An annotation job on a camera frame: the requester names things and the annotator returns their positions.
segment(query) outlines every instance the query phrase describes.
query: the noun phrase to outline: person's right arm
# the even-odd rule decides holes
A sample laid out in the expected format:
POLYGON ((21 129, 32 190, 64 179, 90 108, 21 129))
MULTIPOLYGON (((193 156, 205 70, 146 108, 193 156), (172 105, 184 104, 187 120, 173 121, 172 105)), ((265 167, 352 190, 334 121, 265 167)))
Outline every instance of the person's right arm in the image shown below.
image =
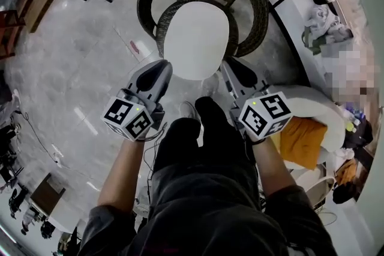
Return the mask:
POLYGON ((265 213, 279 223, 288 243, 315 255, 336 255, 331 237, 272 140, 267 138, 252 149, 266 196, 265 213))

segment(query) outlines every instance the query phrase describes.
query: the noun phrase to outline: black sleeve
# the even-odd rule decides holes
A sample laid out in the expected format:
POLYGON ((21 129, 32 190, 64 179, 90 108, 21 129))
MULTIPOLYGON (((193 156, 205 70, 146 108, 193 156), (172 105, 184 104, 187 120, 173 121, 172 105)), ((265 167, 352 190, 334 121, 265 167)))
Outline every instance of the black sleeve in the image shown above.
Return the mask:
POLYGON ((266 200, 265 213, 279 223, 288 242, 310 248, 316 255, 336 255, 331 237, 300 186, 273 193, 266 200))
POLYGON ((111 206, 98 206, 89 213, 78 256, 115 255, 135 237, 134 218, 111 206))

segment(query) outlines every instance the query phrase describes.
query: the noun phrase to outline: mustard yellow cloth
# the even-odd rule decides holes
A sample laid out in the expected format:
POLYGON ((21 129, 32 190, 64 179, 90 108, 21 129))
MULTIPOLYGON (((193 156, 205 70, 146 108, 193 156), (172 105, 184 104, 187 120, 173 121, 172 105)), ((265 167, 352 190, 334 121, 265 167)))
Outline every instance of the mustard yellow cloth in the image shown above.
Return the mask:
POLYGON ((294 116, 281 132, 280 154, 284 160, 314 170, 327 126, 294 116))

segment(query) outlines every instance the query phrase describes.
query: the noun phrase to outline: wooden chair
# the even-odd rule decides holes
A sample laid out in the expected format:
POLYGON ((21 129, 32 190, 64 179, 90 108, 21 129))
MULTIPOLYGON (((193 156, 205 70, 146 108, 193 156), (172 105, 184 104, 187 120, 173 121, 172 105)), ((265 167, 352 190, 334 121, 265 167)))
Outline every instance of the wooden chair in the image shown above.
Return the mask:
POLYGON ((25 26, 16 10, 0 12, 0 60, 14 56, 14 45, 19 29, 25 26))

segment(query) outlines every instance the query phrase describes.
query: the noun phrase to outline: gray sneaker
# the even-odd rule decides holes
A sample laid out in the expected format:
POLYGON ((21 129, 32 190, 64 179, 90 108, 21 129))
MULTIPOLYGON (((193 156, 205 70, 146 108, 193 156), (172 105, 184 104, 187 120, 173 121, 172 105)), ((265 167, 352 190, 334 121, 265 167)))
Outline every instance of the gray sneaker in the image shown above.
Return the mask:
POLYGON ((214 73, 210 78, 202 81, 202 91, 200 97, 208 96, 212 97, 218 89, 218 76, 214 73))
POLYGON ((199 121, 196 109, 189 101, 183 101, 179 106, 181 118, 195 119, 199 121))

